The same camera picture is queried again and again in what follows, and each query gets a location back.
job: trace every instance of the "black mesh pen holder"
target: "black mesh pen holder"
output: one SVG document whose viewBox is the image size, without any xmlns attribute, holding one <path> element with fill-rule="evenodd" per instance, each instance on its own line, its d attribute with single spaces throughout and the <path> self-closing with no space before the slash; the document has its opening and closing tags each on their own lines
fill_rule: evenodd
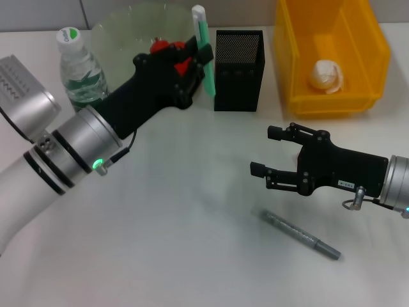
<svg viewBox="0 0 409 307">
<path fill-rule="evenodd" d="M 218 30 L 215 111 L 257 111 L 264 64 L 262 31 Z"/>
</svg>

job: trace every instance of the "bottle cap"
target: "bottle cap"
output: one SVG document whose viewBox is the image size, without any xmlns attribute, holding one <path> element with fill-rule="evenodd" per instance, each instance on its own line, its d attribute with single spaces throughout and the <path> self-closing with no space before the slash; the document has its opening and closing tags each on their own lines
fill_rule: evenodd
<svg viewBox="0 0 409 307">
<path fill-rule="evenodd" d="M 67 27 L 57 32 L 57 45 L 61 53 L 73 53 L 84 47 L 84 41 L 78 29 Z"/>
</svg>

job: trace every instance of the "label sticker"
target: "label sticker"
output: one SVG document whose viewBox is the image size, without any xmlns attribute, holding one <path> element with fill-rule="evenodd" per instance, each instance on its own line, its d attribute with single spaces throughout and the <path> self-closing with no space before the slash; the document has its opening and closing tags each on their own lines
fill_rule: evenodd
<svg viewBox="0 0 409 307">
<path fill-rule="evenodd" d="M 351 182 L 347 182 L 347 181 L 342 181 L 342 180 L 338 180 L 338 185 L 341 187 L 347 187 L 349 189 L 355 188 L 355 184 L 352 184 Z"/>
</svg>

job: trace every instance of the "gray wall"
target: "gray wall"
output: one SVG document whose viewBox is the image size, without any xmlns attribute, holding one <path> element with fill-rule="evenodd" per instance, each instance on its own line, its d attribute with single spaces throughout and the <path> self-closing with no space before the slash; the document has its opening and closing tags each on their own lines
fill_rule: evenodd
<svg viewBox="0 0 409 307">
<path fill-rule="evenodd" d="M 141 1 L 144 0 L 0 0 L 0 31 L 55 30 L 65 26 L 86 29 L 87 22 L 92 28 L 109 12 Z M 369 1 L 379 22 L 409 22 L 409 0 Z M 262 26 L 274 24 L 277 0 L 166 2 L 188 7 L 202 4 L 211 26 Z"/>
</svg>

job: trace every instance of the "white table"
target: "white table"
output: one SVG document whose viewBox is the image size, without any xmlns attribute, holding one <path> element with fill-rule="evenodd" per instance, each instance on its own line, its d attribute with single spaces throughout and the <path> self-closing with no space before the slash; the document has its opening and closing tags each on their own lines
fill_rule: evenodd
<svg viewBox="0 0 409 307">
<path fill-rule="evenodd" d="M 408 157 L 409 24 L 382 28 L 393 53 L 384 98 L 353 118 L 297 122 L 330 131 L 341 147 Z M 269 125 L 294 119 L 279 103 L 272 28 L 262 29 L 258 112 L 214 113 L 203 91 L 186 111 L 161 111 L 108 176 L 91 174 L 14 238 L 0 258 L 2 307 L 407 306 L 408 221 L 370 204 L 349 212 L 341 202 L 353 195 L 345 191 L 321 188 L 303 198 L 268 191 L 250 176 L 251 161 L 295 170 L 300 150 L 266 136 Z M 15 54 L 61 104 L 51 128 L 73 115 L 54 37 L 0 34 L 0 57 Z M 2 143 L 13 133 L 4 128 Z M 0 150 L 0 168 L 28 148 L 13 138 Z M 337 248 L 342 259 L 259 222 L 255 205 Z"/>
</svg>

